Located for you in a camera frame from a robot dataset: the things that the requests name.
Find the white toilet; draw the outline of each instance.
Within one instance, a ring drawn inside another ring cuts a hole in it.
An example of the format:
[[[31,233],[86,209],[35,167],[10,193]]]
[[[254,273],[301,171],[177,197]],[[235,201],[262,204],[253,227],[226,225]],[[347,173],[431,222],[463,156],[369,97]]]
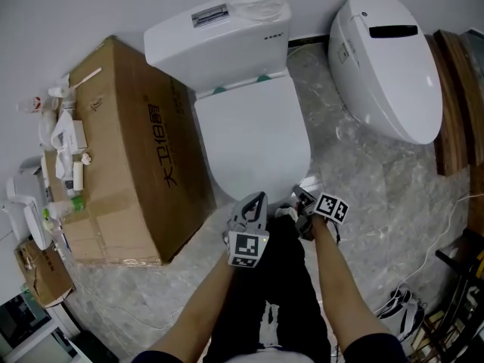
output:
[[[373,130],[429,144],[442,123],[442,92],[429,45],[397,0],[348,0],[330,33],[331,74],[351,114]]]
[[[290,196],[311,151],[286,66],[291,12],[257,21],[215,0],[144,34],[147,62],[193,89],[209,167],[220,188],[241,200],[264,191]]]

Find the toilet tank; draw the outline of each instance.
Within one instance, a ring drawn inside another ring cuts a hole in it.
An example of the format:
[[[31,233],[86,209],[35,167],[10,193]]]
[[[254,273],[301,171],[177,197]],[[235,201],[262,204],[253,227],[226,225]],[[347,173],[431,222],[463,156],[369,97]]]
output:
[[[146,31],[146,61],[200,98],[284,72],[290,18],[288,4],[277,19],[263,22],[233,15],[225,0],[214,0]]]

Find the wooden board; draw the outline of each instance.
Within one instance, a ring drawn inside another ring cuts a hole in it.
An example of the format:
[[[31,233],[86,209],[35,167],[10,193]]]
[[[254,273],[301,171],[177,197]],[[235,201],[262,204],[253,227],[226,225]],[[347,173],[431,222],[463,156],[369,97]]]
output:
[[[484,101],[476,72],[458,35],[440,30],[433,37],[454,83],[464,124],[469,163],[478,166],[484,163]]]
[[[467,166],[466,138],[454,83],[435,39],[426,36],[442,88],[442,126],[435,139],[437,173],[450,176]]]
[[[484,194],[484,165],[470,167],[470,194]],[[470,198],[467,228],[484,236],[484,197]]]

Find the person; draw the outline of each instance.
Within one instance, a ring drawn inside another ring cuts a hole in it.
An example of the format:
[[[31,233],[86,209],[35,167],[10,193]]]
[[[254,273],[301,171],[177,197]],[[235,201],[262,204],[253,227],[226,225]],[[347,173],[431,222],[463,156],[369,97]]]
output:
[[[133,363],[330,362],[331,347],[290,216],[268,222],[255,268],[234,268],[224,253],[188,300],[176,323]],[[362,299],[324,219],[312,217],[324,312],[347,363],[406,362]]]

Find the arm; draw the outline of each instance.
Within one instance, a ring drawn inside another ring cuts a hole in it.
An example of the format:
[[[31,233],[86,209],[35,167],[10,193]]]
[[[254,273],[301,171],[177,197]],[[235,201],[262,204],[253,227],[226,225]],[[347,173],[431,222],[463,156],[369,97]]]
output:
[[[196,363],[212,335],[225,301],[234,269],[224,253],[188,300],[170,330],[150,349],[166,352],[183,361]]]
[[[324,219],[316,214],[312,217],[312,234],[318,255],[324,313],[342,351],[363,336],[389,333],[363,301],[343,254]]]

